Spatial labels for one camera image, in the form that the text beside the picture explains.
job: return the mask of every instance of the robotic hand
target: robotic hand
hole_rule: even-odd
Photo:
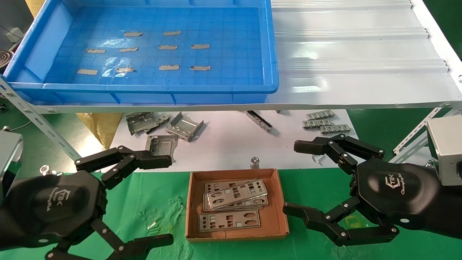
[[[116,164],[102,175],[91,172]],[[146,259],[152,248],[171,245],[171,234],[122,242],[103,221],[106,190],[111,190],[135,169],[169,167],[169,155],[153,156],[148,151],[112,148],[75,161],[72,175],[45,175],[6,182],[9,189],[0,206],[0,250],[58,245],[45,255],[47,260],[89,260],[67,253],[96,231],[113,249],[108,260]]]
[[[383,150],[345,135],[296,141],[294,150],[326,154],[352,175],[351,197],[326,213],[287,202],[283,208],[337,246],[390,242],[399,234],[395,225],[462,239],[462,186],[443,186],[435,168],[384,162]],[[348,153],[366,161],[358,164]],[[356,210],[378,227],[342,228],[338,222]]]

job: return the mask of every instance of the grid pattern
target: grid pattern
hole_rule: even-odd
[[[124,37],[140,31],[140,37]],[[182,31],[163,36],[165,31]],[[192,50],[193,44],[210,44]],[[159,45],[178,45],[159,50]],[[120,48],[138,47],[120,53]],[[86,49],[105,49],[87,54]],[[160,71],[161,65],[180,65]],[[191,71],[191,66],[211,66]],[[118,67],[135,72],[116,73]],[[95,76],[77,74],[97,69]],[[258,8],[81,7],[61,45],[46,83],[104,85],[263,84]]]

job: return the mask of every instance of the logo on robotic hand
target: logo on robotic hand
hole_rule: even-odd
[[[47,211],[50,211],[51,209],[51,205],[53,204],[53,202],[58,202],[56,203],[56,205],[58,206],[61,206],[62,205],[62,202],[63,201],[66,201],[69,199],[69,195],[71,194],[71,191],[68,191],[66,189],[62,189],[60,191],[56,191],[57,189],[59,189],[58,187],[55,187],[50,195],[48,196],[48,201],[47,201]]]
[[[404,195],[404,178],[401,173],[398,173],[398,177],[396,178],[393,174],[388,174],[388,176],[385,176],[385,184],[392,189],[401,186],[401,194]]]

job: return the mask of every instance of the cardboard box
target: cardboard box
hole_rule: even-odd
[[[210,213],[202,210],[204,183],[243,179],[262,179],[268,191],[268,206],[264,206],[262,210],[259,210],[261,226],[250,229],[199,233],[199,214]],[[282,212],[284,196],[282,194],[279,173],[276,169],[193,172],[189,178],[187,205],[186,239],[191,243],[221,240],[282,239],[289,234],[287,216]]]

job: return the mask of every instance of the blue plastic tray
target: blue plastic tray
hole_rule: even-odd
[[[127,31],[143,35],[125,37]],[[181,34],[164,36],[168,31]],[[210,48],[193,50],[193,44]],[[119,52],[133,47],[139,49]],[[159,70],[175,64],[179,70]],[[135,71],[117,73],[119,67]],[[98,72],[78,74],[79,69]],[[4,75],[36,104],[263,103],[279,86],[271,3],[47,0]]]

